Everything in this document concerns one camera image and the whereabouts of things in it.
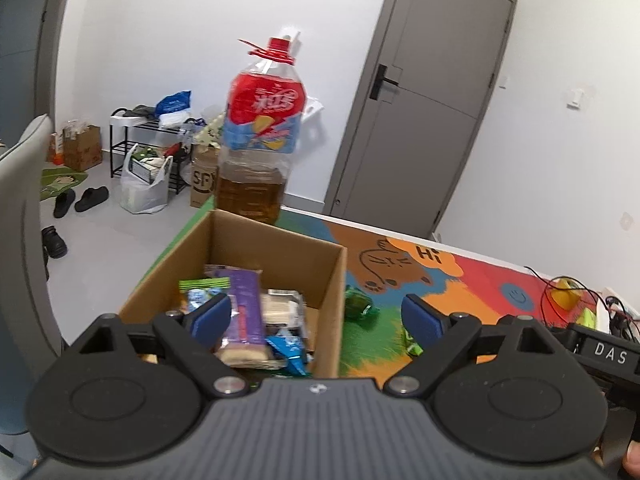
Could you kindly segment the right hand thumb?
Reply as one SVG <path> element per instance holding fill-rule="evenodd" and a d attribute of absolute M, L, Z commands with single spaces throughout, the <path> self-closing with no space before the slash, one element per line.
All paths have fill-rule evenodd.
<path fill-rule="evenodd" d="M 640 443 L 631 441 L 628 445 L 626 455 L 623 459 L 623 466 L 628 474 L 634 479 L 640 478 Z"/>

